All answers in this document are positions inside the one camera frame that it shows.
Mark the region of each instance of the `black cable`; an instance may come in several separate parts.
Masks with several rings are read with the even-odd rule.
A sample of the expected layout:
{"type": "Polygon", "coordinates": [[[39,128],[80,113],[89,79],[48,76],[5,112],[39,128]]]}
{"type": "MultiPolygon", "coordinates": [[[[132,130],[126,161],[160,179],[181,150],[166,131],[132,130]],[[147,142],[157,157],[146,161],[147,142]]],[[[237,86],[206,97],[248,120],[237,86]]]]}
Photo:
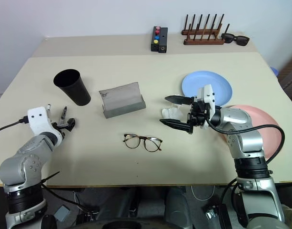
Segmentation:
{"type": "Polygon", "coordinates": [[[275,184],[276,188],[283,188],[283,187],[292,187],[292,182],[291,183],[277,183],[275,184]]]}
{"type": "Polygon", "coordinates": [[[66,198],[63,198],[63,197],[61,197],[61,196],[59,196],[59,195],[57,195],[56,193],[54,193],[50,188],[48,188],[48,187],[46,187],[44,184],[42,184],[42,187],[45,189],[45,190],[47,190],[48,192],[50,192],[54,197],[57,197],[57,198],[59,198],[59,199],[61,199],[61,200],[63,200],[63,201],[65,201],[65,202],[68,202],[68,203],[70,203],[70,204],[74,204],[74,205],[77,205],[77,206],[79,206],[80,208],[82,208],[84,211],[86,211],[86,212],[88,212],[88,213],[91,213],[92,214],[92,211],[91,210],[89,210],[87,207],[85,207],[85,206],[83,206],[82,204],[79,204],[79,203],[75,203],[74,201],[71,201],[71,200],[69,200],[69,199],[66,199],[66,198]]]}
{"type": "Polygon", "coordinates": [[[235,210],[235,212],[238,214],[237,208],[235,208],[235,204],[234,204],[234,202],[233,202],[233,197],[234,197],[234,195],[235,195],[235,190],[236,190],[237,187],[238,187],[238,183],[235,184],[235,185],[233,186],[233,188],[232,188],[231,202],[232,202],[232,208],[233,208],[233,209],[235,210]]]}
{"type": "Polygon", "coordinates": [[[3,127],[0,128],[0,131],[3,130],[3,129],[6,129],[6,128],[8,128],[8,127],[14,126],[14,125],[16,125],[16,124],[19,124],[19,123],[21,123],[21,121],[17,121],[17,122],[15,122],[15,123],[12,123],[12,124],[9,124],[9,125],[6,125],[6,126],[3,126],[3,127]]]}
{"type": "Polygon", "coordinates": [[[58,171],[57,173],[54,173],[54,174],[50,175],[49,177],[47,177],[47,178],[45,178],[45,179],[42,179],[42,180],[41,180],[41,183],[42,183],[42,184],[45,183],[47,180],[53,178],[53,177],[56,176],[58,173],[60,173],[60,171],[58,171]]]}
{"type": "Polygon", "coordinates": [[[224,199],[224,196],[226,194],[226,191],[232,186],[233,183],[235,183],[237,181],[237,178],[235,178],[234,180],[232,180],[230,183],[228,183],[228,185],[225,187],[225,189],[223,190],[222,194],[221,194],[221,197],[220,197],[220,206],[218,208],[218,216],[219,216],[219,222],[220,222],[220,226],[222,229],[225,229],[225,225],[222,221],[222,217],[221,217],[221,205],[223,203],[223,199],[224,199]]]}
{"type": "Polygon", "coordinates": [[[75,196],[76,196],[76,198],[77,198],[77,200],[78,200],[78,203],[80,204],[80,200],[79,200],[79,198],[78,198],[76,192],[75,192],[75,196]]]}
{"type": "Polygon", "coordinates": [[[74,224],[76,223],[77,218],[75,219],[75,221],[71,224],[71,227],[74,226],[74,224]]]}
{"type": "Polygon", "coordinates": [[[272,124],[266,124],[266,125],[259,125],[259,126],[255,126],[255,127],[252,127],[252,128],[248,128],[248,129],[244,129],[244,130],[237,130],[237,131],[224,131],[224,130],[220,130],[218,128],[216,128],[210,121],[209,121],[209,118],[205,118],[206,122],[208,123],[208,125],[214,129],[215,131],[221,133],[221,134],[225,134],[225,135],[235,135],[235,134],[242,134],[242,133],[246,133],[246,132],[249,132],[249,131],[253,131],[253,130],[258,130],[258,129],[262,129],[262,128],[268,128],[268,127],[271,127],[271,128],[276,128],[280,131],[281,133],[281,141],[280,141],[280,144],[278,146],[278,148],[276,149],[275,153],[266,161],[266,163],[270,163],[280,152],[280,150],[282,149],[283,147],[283,144],[284,144],[284,140],[285,140],[285,134],[284,134],[284,131],[281,129],[280,126],[277,126],[277,125],[272,125],[272,124]]]}

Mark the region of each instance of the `black cup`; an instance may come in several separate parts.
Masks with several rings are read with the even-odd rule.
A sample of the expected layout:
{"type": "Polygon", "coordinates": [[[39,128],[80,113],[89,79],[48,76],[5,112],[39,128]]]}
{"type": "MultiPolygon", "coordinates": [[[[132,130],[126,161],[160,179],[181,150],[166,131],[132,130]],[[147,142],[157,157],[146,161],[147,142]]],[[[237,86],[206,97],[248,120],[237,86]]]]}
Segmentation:
{"type": "Polygon", "coordinates": [[[54,84],[65,92],[78,106],[84,106],[91,101],[80,73],[74,69],[59,72],[54,78],[54,84]]]}

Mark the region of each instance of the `sunglasses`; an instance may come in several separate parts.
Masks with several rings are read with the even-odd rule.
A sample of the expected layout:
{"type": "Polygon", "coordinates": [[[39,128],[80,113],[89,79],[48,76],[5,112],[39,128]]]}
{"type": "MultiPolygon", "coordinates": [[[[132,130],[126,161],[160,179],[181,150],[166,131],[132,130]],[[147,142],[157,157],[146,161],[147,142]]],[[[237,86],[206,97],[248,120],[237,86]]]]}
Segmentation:
{"type": "Polygon", "coordinates": [[[222,33],[221,37],[225,40],[225,43],[231,43],[233,41],[237,42],[237,45],[245,46],[249,42],[250,38],[245,36],[235,36],[231,33],[222,33]]]}
{"type": "Polygon", "coordinates": [[[144,147],[149,152],[155,152],[157,150],[161,151],[162,140],[155,137],[143,137],[134,134],[125,134],[125,140],[123,142],[127,147],[135,149],[140,145],[141,139],[144,140],[144,147]]]}

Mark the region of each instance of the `wooden peg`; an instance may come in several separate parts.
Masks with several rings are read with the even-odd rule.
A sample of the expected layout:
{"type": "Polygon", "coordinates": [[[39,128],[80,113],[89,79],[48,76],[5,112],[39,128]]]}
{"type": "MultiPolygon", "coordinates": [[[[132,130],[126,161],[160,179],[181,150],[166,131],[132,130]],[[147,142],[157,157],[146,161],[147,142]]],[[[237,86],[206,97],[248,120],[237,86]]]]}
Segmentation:
{"type": "Polygon", "coordinates": [[[193,29],[195,14],[193,15],[192,23],[191,23],[191,30],[193,29]]]}
{"type": "Polygon", "coordinates": [[[206,30],[206,26],[207,26],[207,23],[208,23],[209,16],[210,16],[210,14],[208,14],[208,16],[207,16],[207,20],[206,20],[206,23],[205,23],[205,25],[204,25],[204,29],[203,29],[203,33],[202,33],[202,35],[201,35],[201,39],[200,39],[200,41],[203,39],[203,35],[204,35],[204,33],[205,33],[205,30],[206,30]]]}
{"type": "Polygon", "coordinates": [[[224,33],[227,33],[227,30],[228,30],[228,27],[229,27],[229,26],[230,26],[230,25],[228,24],[224,33]]]}
{"type": "Polygon", "coordinates": [[[201,16],[200,16],[200,21],[199,21],[199,24],[198,24],[198,26],[197,26],[197,30],[199,30],[199,27],[200,27],[200,25],[201,25],[202,16],[203,16],[203,14],[201,14],[201,16]]]}
{"type": "Polygon", "coordinates": [[[188,20],[188,14],[186,15],[186,21],[185,21],[185,28],[184,28],[184,30],[186,29],[186,26],[187,26],[187,20],[188,20]]]}
{"type": "Polygon", "coordinates": [[[199,30],[199,27],[200,27],[200,24],[197,24],[197,27],[195,28],[195,31],[194,31],[193,40],[195,40],[195,36],[197,35],[197,31],[199,30]]]}
{"type": "Polygon", "coordinates": [[[222,26],[222,20],[223,20],[223,17],[224,17],[224,14],[222,14],[222,17],[221,17],[221,20],[220,20],[220,23],[219,23],[219,25],[218,25],[218,28],[217,28],[217,31],[216,31],[216,33],[215,33],[215,41],[218,39],[218,35],[219,35],[219,32],[220,32],[220,29],[221,29],[221,26],[222,26]]]}
{"type": "Polygon", "coordinates": [[[212,30],[213,30],[213,27],[214,27],[214,22],[216,21],[216,17],[217,17],[217,14],[214,15],[213,22],[212,22],[212,25],[211,25],[211,31],[210,31],[210,33],[208,35],[208,38],[207,38],[208,41],[209,41],[209,39],[211,37],[212,30]]]}
{"type": "Polygon", "coordinates": [[[190,39],[190,36],[189,36],[190,27],[191,27],[191,24],[189,24],[189,27],[188,27],[188,33],[187,33],[187,38],[186,38],[187,40],[190,39]]]}

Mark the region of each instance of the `white wall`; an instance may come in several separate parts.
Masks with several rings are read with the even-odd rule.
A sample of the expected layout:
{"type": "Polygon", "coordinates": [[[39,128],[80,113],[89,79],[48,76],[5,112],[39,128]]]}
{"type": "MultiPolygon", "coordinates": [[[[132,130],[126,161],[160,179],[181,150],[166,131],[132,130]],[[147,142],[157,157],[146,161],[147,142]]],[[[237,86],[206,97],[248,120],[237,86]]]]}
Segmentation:
{"type": "Polygon", "coordinates": [[[279,70],[292,57],[292,0],[0,0],[0,93],[45,36],[179,32],[187,13],[225,13],[279,70]]]}

